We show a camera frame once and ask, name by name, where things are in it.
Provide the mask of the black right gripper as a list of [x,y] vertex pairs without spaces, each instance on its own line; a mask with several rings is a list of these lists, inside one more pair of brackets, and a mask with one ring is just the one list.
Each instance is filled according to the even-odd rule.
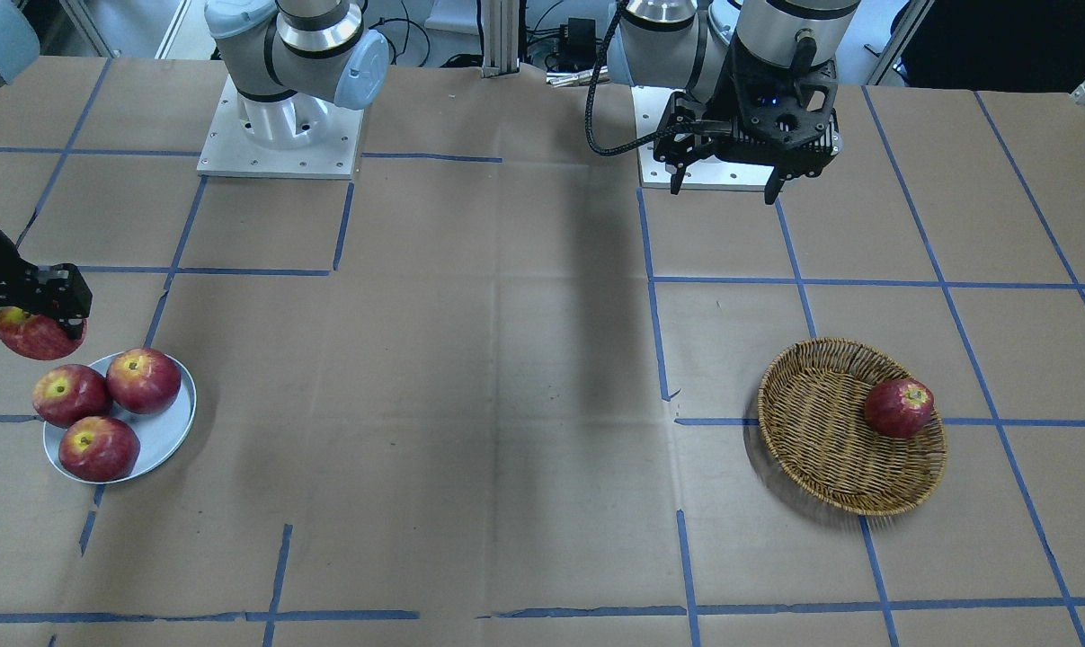
[[74,263],[40,266],[24,261],[0,229],[0,310],[9,306],[48,316],[65,335],[85,335],[93,292]]

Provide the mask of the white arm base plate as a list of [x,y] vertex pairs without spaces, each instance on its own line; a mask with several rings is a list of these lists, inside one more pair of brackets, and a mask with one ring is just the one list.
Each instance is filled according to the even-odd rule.
[[227,78],[197,173],[230,179],[352,181],[363,111],[304,94],[255,102]]
[[[669,87],[633,86],[631,103],[636,135],[644,137],[653,134],[660,124],[666,102],[671,98]],[[636,150],[639,160],[639,175],[644,188],[668,190],[672,173],[665,163],[654,158],[654,145],[646,143]],[[773,173],[771,165],[727,163],[720,158],[703,158],[691,164],[682,177],[682,190],[725,190],[764,192],[765,183]]]

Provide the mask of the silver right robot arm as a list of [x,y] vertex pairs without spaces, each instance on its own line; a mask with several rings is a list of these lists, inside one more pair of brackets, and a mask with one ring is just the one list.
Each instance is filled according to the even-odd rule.
[[[209,1],[210,37],[244,102],[283,102],[297,94],[335,107],[367,107],[390,66],[381,33],[361,24],[352,1]],[[40,56],[31,24],[0,1],[0,87]],[[67,340],[82,339],[93,292],[74,263],[41,267],[20,255],[0,229],[0,310],[44,315]]]

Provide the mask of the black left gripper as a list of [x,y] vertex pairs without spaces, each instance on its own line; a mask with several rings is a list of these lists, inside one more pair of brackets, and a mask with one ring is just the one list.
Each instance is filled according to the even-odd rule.
[[751,55],[730,55],[706,102],[674,91],[654,140],[654,158],[669,167],[671,195],[681,192],[691,164],[711,156],[771,165],[765,205],[776,204],[787,182],[821,175],[841,149],[838,83],[835,58],[796,76]]

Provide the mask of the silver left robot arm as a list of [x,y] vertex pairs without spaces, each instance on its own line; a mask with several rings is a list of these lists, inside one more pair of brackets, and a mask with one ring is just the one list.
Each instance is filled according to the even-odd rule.
[[617,1],[595,63],[612,83],[664,87],[652,131],[597,155],[649,147],[681,190],[695,164],[760,165],[771,205],[786,183],[822,175],[840,152],[835,53],[856,1]]

